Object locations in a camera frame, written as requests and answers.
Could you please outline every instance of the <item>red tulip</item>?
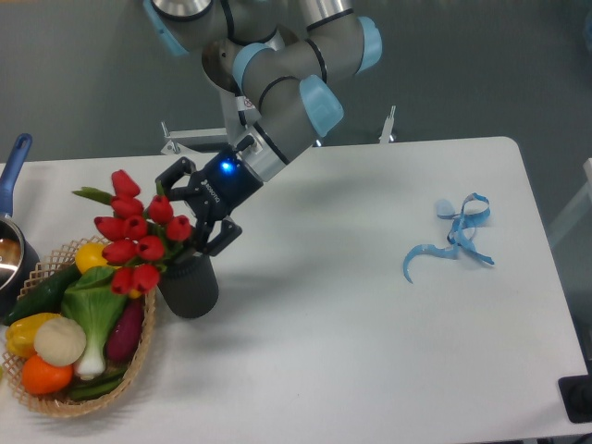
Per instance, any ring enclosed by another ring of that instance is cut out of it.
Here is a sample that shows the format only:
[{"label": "red tulip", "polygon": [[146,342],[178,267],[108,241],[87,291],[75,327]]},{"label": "red tulip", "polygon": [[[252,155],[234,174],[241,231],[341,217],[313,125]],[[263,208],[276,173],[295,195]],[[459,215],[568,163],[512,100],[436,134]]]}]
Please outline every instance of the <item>red tulip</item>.
[{"label": "red tulip", "polygon": [[128,294],[132,288],[133,268],[122,266],[118,268],[111,280],[111,291],[115,294]]},{"label": "red tulip", "polygon": [[123,219],[118,217],[96,217],[94,225],[110,241],[118,241],[124,238]]},{"label": "red tulip", "polygon": [[148,216],[157,224],[166,224],[173,218],[173,207],[166,196],[155,196],[148,206]]},{"label": "red tulip", "polygon": [[116,240],[103,249],[103,257],[115,265],[124,265],[135,255],[136,244],[129,239]]},{"label": "red tulip", "polygon": [[157,261],[165,255],[165,246],[158,236],[145,236],[138,242],[136,252],[144,261]]},{"label": "red tulip", "polygon": [[136,197],[140,194],[140,187],[123,169],[116,171],[111,175],[113,189],[117,196]]},{"label": "red tulip", "polygon": [[130,197],[125,194],[115,196],[111,199],[111,207],[116,215],[127,219],[131,216],[141,216],[144,211],[144,205],[135,197]]},{"label": "red tulip", "polygon": [[189,218],[177,216],[166,225],[166,237],[172,241],[183,242],[190,237],[191,230]]},{"label": "red tulip", "polygon": [[123,234],[126,238],[138,241],[148,234],[148,223],[142,216],[130,216],[123,221]]},{"label": "red tulip", "polygon": [[133,270],[132,287],[140,293],[147,293],[160,281],[158,268],[150,264],[136,266]]}]

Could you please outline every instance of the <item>orange tomato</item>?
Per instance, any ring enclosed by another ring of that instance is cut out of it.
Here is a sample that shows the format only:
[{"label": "orange tomato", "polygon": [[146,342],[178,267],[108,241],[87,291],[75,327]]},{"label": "orange tomato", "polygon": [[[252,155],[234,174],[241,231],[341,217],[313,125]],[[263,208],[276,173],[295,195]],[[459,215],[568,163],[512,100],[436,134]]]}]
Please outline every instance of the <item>orange tomato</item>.
[{"label": "orange tomato", "polygon": [[55,367],[35,354],[23,365],[20,382],[31,395],[46,395],[67,386],[73,374],[72,365]]}]

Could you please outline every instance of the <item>cucumber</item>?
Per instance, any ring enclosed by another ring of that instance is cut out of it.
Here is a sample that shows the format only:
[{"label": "cucumber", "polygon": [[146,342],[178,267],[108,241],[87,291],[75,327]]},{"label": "cucumber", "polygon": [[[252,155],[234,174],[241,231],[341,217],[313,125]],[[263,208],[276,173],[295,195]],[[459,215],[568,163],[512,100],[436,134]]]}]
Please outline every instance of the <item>cucumber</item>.
[{"label": "cucumber", "polygon": [[123,381],[123,377],[118,377],[116,379],[106,381],[103,384],[93,385],[90,387],[78,386],[76,388],[71,388],[67,395],[73,401],[96,400],[107,393],[111,393],[117,388],[119,384],[121,384],[121,381]]},{"label": "cucumber", "polygon": [[80,382],[69,387],[66,393],[73,401],[88,401],[101,398],[117,388],[123,376],[128,371],[127,366],[119,367],[111,373],[96,377],[91,381]]},{"label": "cucumber", "polygon": [[23,317],[38,313],[59,313],[64,291],[68,285],[80,279],[80,271],[76,265],[67,265],[57,270],[52,276],[42,280],[22,298],[17,300],[12,311],[2,323],[10,326]]}]

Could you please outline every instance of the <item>bok choy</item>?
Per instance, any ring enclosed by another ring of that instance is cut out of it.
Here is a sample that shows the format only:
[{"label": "bok choy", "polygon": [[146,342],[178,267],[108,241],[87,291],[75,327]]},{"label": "bok choy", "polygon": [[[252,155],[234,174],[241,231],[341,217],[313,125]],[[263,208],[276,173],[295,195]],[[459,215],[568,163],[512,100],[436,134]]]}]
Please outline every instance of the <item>bok choy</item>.
[{"label": "bok choy", "polygon": [[86,347],[74,363],[74,373],[90,380],[105,371],[103,348],[126,305],[127,298],[111,291],[115,269],[96,266],[70,285],[62,300],[62,315],[76,321],[86,335]]}]

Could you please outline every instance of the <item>gray floor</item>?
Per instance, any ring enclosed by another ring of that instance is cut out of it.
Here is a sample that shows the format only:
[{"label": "gray floor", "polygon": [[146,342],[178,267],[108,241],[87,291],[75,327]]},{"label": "gray floor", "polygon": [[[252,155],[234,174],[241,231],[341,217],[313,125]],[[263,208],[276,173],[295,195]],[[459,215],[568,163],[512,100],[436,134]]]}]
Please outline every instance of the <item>gray floor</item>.
[{"label": "gray floor", "polygon": [[[303,37],[297,2],[279,20]],[[590,0],[366,0],[380,64],[335,88],[346,117],[326,144],[376,142],[391,105],[399,141],[509,136],[547,227],[592,157]],[[0,5],[0,162],[15,137],[30,160],[156,154],[170,130],[223,126],[201,57],[171,57],[139,2]],[[462,174],[462,171],[451,171]],[[573,315],[592,324],[592,214],[554,251]]]}]

